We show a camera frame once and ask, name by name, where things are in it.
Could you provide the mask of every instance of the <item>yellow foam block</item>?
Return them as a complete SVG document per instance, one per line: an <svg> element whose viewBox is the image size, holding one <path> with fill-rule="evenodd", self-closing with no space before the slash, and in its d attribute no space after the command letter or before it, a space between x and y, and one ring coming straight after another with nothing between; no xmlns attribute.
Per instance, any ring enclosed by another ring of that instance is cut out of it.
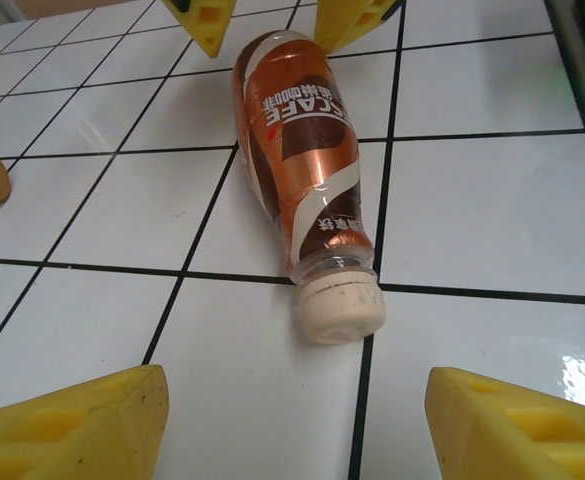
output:
<svg viewBox="0 0 585 480"><path fill-rule="evenodd" d="M163 3L209 57L219 54L236 0L163 0ZM179 11L179 4L187 5L187 11Z"/></svg>
<svg viewBox="0 0 585 480"><path fill-rule="evenodd" d="M403 0L319 0L314 41L326 53L345 47L387 20Z"/></svg>
<svg viewBox="0 0 585 480"><path fill-rule="evenodd" d="M159 366L0 408L0 480L151 480L167 415Z"/></svg>
<svg viewBox="0 0 585 480"><path fill-rule="evenodd" d="M585 407L455 368L425 411L444 480L585 480Z"/></svg>

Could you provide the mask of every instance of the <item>wall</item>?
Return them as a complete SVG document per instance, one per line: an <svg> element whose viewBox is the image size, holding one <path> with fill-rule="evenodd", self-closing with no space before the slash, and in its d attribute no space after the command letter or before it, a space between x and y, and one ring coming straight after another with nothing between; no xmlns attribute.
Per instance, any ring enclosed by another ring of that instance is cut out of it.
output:
<svg viewBox="0 0 585 480"><path fill-rule="evenodd" d="M103 7L126 0L13 0L26 18L49 17L87 8Z"/></svg>

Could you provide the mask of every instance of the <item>bottle label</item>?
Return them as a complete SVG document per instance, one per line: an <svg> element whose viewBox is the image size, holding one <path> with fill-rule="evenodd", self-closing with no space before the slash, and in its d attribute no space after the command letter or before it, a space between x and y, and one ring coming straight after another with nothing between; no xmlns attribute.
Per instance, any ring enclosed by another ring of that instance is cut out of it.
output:
<svg viewBox="0 0 585 480"><path fill-rule="evenodd" d="M244 166L281 228L288 270L321 250L372 249L356 136L321 48L289 30L264 34L243 50L233 80Z"/></svg>

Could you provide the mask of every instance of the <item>lying bottle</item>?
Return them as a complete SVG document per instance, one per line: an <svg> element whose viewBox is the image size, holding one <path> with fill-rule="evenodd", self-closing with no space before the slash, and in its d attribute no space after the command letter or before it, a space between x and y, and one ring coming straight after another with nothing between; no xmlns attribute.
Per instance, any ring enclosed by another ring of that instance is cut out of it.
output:
<svg viewBox="0 0 585 480"><path fill-rule="evenodd" d="M325 54L299 33L266 33L239 55L233 88L245 170L283 234L308 337L375 332L385 305L361 223L358 142Z"/></svg>

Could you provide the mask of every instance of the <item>white tile floor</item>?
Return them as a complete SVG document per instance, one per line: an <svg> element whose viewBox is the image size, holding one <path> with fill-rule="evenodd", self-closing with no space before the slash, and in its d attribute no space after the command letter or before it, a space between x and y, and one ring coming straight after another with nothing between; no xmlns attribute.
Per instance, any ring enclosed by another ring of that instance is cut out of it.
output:
<svg viewBox="0 0 585 480"><path fill-rule="evenodd" d="M238 0L215 60L159 1L0 27L0 405L151 360L157 480L422 480L433 366L585 404L585 133L543 1L410 2L330 62L389 321L328 349L230 101L240 49L312 2Z"/></svg>

